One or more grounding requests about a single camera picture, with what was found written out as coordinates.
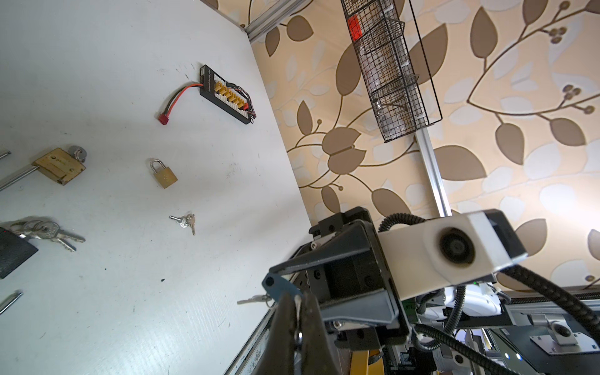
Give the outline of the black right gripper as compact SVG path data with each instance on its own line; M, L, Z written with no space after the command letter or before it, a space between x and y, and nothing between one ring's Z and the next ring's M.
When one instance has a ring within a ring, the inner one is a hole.
M328 334L340 349L402 345L409 325L369 212L357 207L309 229L300 254L270 268L284 277L305 272Z

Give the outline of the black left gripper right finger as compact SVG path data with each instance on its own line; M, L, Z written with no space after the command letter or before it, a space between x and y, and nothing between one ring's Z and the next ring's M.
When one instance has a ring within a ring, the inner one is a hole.
M302 296L299 308L299 344L301 374L339 374L332 356L317 298Z

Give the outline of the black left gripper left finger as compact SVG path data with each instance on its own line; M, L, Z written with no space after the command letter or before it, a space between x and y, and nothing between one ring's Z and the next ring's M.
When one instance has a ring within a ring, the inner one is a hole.
M270 336L255 374L284 375L295 372L296 331L298 327L295 298L281 296L270 326Z

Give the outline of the brass padlock key bunch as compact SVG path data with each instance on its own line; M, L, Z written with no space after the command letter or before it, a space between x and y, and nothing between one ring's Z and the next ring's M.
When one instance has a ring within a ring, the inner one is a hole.
M189 213L183 217L169 216L169 218L178 223L182 228L190 228L192 231L192 235L196 236L195 214Z

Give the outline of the small brass padlock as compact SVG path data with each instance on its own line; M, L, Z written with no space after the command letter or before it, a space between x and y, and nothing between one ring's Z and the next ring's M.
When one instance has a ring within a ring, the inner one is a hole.
M178 178L174 174L174 172L167 167L161 160L153 159L150 162L150 168L153 172L154 178L156 178L159 185L167 189L172 186L176 182L178 182Z

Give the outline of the blue padlock keys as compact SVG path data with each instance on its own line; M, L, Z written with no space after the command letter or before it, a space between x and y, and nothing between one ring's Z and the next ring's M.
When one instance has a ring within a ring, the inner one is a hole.
M251 298L242 299L237 301L238 305L245 305L250 303L268 303L272 298L269 295L254 295Z

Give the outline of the blue padlock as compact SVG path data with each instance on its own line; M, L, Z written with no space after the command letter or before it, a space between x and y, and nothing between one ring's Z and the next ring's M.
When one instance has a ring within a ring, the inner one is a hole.
M262 287L270 298L279 303L283 295L302 296L301 291L288 279L276 273L268 273L262 281Z

